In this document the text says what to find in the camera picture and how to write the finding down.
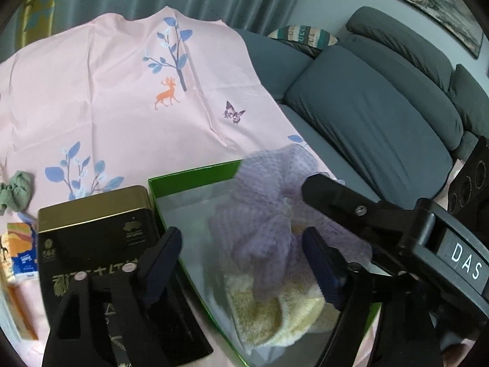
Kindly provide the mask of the green sock ball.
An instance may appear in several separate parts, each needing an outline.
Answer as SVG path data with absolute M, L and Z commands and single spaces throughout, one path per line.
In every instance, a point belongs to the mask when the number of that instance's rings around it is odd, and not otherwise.
M 33 176 L 27 172 L 17 171 L 8 183 L 1 183 L 0 214 L 10 209 L 22 212 L 27 209 L 33 193 Z

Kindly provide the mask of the tissue pack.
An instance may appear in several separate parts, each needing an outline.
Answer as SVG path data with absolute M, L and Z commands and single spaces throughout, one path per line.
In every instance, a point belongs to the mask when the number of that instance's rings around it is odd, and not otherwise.
M 36 232 L 29 224 L 7 224 L 1 235 L 1 267 L 11 285 L 38 277 Z

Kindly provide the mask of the green gift box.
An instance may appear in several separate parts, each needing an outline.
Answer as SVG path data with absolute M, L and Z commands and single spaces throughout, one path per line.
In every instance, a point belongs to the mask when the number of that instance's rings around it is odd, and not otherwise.
M 175 226 L 182 233 L 179 279 L 200 304 L 197 310 L 220 336 L 219 345 L 234 365 L 314 366 L 328 333 L 307 334 L 292 346 L 264 347 L 249 354 L 240 345 L 208 225 L 215 207 L 228 200 L 228 185 L 239 165 L 240 161 L 229 161 L 148 180 L 163 225 Z

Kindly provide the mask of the purple knitted cloth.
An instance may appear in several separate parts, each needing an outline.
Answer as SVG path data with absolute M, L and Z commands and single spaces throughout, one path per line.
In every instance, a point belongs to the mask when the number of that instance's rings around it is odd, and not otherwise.
M 254 153 L 240 163 L 228 201 L 209 220 L 224 273 L 249 278 L 259 302 L 277 297 L 293 282 L 312 287 L 302 249 L 302 233 L 310 226 L 346 261 L 370 263 L 366 241 L 303 200 L 304 182 L 318 171 L 317 159 L 298 144 Z

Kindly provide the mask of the framed wall picture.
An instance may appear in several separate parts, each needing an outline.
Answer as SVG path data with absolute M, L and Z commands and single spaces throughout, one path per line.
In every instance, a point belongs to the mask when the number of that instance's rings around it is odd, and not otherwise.
M 462 0 L 403 0 L 451 33 L 477 59 L 483 30 Z

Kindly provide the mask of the striped cushion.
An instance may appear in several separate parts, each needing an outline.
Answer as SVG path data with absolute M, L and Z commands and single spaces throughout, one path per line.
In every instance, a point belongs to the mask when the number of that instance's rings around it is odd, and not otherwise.
M 338 43 L 338 38 L 321 28 L 306 25 L 289 25 L 269 33 L 269 38 L 282 42 L 292 42 L 323 50 Z

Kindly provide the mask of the yellow and white towel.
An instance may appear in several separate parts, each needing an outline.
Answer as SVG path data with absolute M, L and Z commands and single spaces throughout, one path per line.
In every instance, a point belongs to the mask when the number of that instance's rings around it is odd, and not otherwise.
M 224 283 L 234 327 L 247 353 L 292 346 L 306 334 L 330 332 L 339 317 L 319 286 L 307 279 L 287 282 L 280 294 L 263 302 L 255 300 L 249 274 L 226 275 Z

